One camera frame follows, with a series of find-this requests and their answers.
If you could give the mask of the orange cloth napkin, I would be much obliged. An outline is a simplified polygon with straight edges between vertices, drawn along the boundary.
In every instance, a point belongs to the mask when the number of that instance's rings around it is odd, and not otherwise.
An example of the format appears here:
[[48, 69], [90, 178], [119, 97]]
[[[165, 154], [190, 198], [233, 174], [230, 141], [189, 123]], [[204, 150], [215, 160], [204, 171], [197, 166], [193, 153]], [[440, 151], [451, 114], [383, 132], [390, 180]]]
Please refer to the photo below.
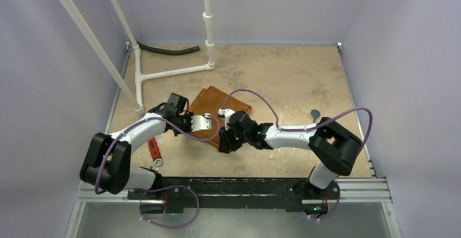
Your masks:
[[[211, 115], [217, 117], [218, 110], [222, 107], [223, 102], [225, 101], [227, 93], [221, 91], [220, 89], [209, 86], [207, 89], [202, 89], [197, 97], [192, 101], [189, 106], [188, 111], [193, 112], [194, 115], [203, 115], [205, 113], [210, 113]], [[230, 97], [227, 101], [225, 108], [232, 109], [234, 111], [245, 111], [247, 114], [250, 113], [252, 107], [240, 101], [234, 97]], [[207, 139], [213, 136], [221, 127], [224, 126], [224, 120], [218, 118], [219, 123], [216, 123], [214, 119], [211, 119], [211, 130], [197, 131], [191, 133], [191, 135], [199, 139]]]

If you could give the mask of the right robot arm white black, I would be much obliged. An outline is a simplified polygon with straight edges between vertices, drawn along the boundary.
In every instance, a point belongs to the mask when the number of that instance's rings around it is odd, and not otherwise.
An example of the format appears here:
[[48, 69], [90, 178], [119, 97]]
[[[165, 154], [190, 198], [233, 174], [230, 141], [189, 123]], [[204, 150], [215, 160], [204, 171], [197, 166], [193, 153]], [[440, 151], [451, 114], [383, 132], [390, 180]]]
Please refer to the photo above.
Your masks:
[[278, 126], [257, 123], [244, 111], [219, 109], [225, 125], [219, 131], [221, 153], [231, 153], [248, 144], [255, 149], [301, 148], [319, 159], [305, 184], [311, 198], [319, 198], [338, 176], [349, 176], [363, 142], [342, 125], [324, 117], [319, 124]]

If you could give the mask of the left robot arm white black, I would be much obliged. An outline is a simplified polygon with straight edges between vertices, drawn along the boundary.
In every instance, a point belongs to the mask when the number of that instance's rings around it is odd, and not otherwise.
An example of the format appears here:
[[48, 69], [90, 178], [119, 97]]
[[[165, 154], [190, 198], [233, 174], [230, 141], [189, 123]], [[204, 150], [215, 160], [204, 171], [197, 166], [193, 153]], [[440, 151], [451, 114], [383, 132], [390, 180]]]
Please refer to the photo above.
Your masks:
[[111, 134], [97, 133], [89, 144], [80, 169], [80, 180], [92, 184], [97, 194], [118, 194], [126, 188], [141, 189], [148, 199], [161, 195], [162, 184], [155, 172], [131, 170], [132, 154], [150, 139], [172, 130], [175, 135], [192, 131], [189, 100], [176, 93], [150, 109], [141, 119]]

